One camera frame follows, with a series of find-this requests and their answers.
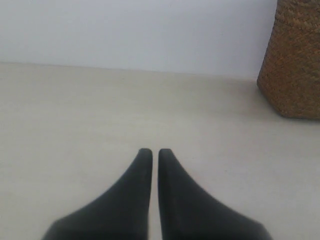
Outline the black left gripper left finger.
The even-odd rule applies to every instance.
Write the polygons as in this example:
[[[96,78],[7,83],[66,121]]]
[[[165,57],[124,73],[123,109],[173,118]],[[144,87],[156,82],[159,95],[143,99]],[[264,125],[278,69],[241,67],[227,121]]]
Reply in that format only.
[[[153,153],[141,148],[109,190],[88,205],[56,220],[44,240],[146,240]]]

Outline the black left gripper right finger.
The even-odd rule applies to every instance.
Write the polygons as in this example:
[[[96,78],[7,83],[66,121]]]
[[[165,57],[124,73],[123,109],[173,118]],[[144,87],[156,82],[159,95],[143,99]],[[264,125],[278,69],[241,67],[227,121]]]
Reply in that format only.
[[[171,149],[158,153],[158,204],[164,240],[270,240],[258,221],[229,208],[199,186]]]

